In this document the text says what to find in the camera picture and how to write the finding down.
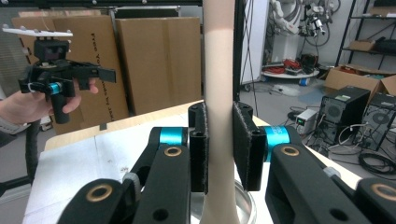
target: concrete floor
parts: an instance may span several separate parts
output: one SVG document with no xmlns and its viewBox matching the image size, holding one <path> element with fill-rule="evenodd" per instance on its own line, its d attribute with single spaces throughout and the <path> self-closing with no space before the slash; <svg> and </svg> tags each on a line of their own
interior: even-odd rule
<svg viewBox="0 0 396 224">
<path fill-rule="evenodd" d="M 321 98 L 325 94 L 322 80 L 313 80 L 309 86 L 302 87 L 298 85 L 295 79 L 272 78 L 265 83 L 256 83 L 254 89 L 255 91 L 250 92 L 241 91 L 241 102 L 252 105 L 255 108 L 255 115 L 272 125 L 292 124 L 287 117 L 292 109 L 304 110 L 311 108 L 318 110 Z M 45 142 L 54 135 L 55 132 L 53 130 L 40 133 L 38 136 L 38 148 L 44 148 Z M 389 151 L 389 155 L 395 160 L 396 151 L 394 145 L 387 143 L 384 148 Z M 332 151 L 339 152 L 340 154 L 351 154 L 350 149 L 344 147 L 335 147 Z M 358 165 L 356 154 L 336 155 L 330 153 L 330 158 L 357 175 L 362 177 L 374 176 Z M 0 182 L 24 175 L 26 175 L 24 133 L 21 133 L 18 140 L 0 148 Z M 387 175 L 384 177 L 396 179 L 396 175 Z M 30 187 L 23 186 L 19 189 L 9 190 L 0 198 L 0 223 L 22 223 L 29 193 Z"/>
</svg>

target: brown cardboard box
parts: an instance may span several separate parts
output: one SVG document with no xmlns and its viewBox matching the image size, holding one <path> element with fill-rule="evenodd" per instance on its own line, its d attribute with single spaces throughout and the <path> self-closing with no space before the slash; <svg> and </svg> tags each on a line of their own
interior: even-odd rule
<svg viewBox="0 0 396 224">
<path fill-rule="evenodd" d="M 389 72 L 369 69 L 358 65 L 349 64 L 348 66 L 357 69 L 358 74 L 341 71 L 341 66 L 332 68 L 324 83 L 326 92 L 340 90 L 345 86 L 355 86 L 371 91 L 369 102 L 376 92 L 386 92 L 396 95 L 396 76 L 393 76 Z M 380 74 L 384 78 L 366 77 L 365 75 L 368 74 Z"/>
<path fill-rule="evenodd" d="M 198 18 L 117 20 L 136 115 L 201 99 Z"/>
<path fill-rule="evenodd" d="M 370 14 L 380 15 L 381 17 L 387 17 L 389 13 L 396 13 L 396 7 L 372 7 Z"/>
<path fill-rule="evenodd" d="M 72 113 L 68 123 L 54 125 L 57 134 L 128 118 L 120 62 L 110 17 L 16 18 L 13 19 L 13 24 L 15 27 L 23 25 L 27 29 L 46 29 L 47 26 L 60 32 L 71 30 L 74 36 L 69 38 L 72 42 L 67 59 L 98 63 L 104 68 L 116 70 L 117 83 L 97 80 L 96 87 L 99 89 L 97 94 L 79 91 L 82 102 L 78 111 Z M 33 54 L 34 38 L 21 36 L 21 42 Z M 29 58 L 36 61 L 33 55 Z"/>
<path fill-rule="evenodd" d="M 350 49 L 369 51 L 375 44 L 374 40 L 354 40 L 349 44 Z"/>
</svg>

